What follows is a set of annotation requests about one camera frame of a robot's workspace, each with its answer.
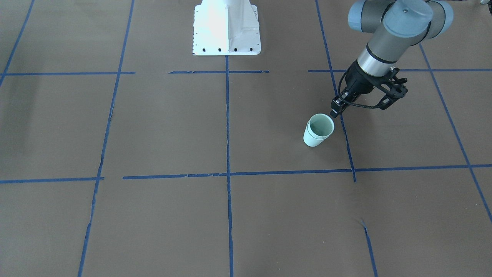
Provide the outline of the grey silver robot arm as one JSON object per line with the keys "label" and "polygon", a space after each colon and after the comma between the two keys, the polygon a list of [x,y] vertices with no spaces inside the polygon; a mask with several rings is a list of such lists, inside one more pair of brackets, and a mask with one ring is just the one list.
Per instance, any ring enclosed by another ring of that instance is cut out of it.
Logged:
{"label": "grey silver robot arm", "polygon": [[[445,33],[454,20],[450,4],[441,0],[359,0],[349,10],[352,30],[372,37],[358,58],[348,67],[331,101],[330,115],[341,115],[349,106],[385,110],[408,92],[406,78],[399,78],[397,61],[411,46]],[[383,92],[373,106],[356,100],[373,89]]]}

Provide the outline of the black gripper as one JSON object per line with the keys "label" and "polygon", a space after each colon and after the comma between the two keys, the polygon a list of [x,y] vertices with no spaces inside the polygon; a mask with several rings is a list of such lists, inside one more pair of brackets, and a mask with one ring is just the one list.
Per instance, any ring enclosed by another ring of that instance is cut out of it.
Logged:
{"label": "black gripper", "polygon": [[337,95],[332,99],[330,116],[337,118],[349,106],[366,109],[376,109],[376,105],[360,105],[355,103],[359,96],[371,93],[374,86],[359,72],[359,65],[354,61],[343,74],[338,84]]}

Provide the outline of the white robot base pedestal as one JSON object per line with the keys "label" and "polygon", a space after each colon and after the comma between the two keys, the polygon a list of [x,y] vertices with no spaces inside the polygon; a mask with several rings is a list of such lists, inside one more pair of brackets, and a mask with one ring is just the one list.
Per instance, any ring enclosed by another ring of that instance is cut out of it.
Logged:
{"label": "white robot base pedestal", "polygon": [[203,0],[194,7],[192,54],[259,55],[259,15],[249,0]]}

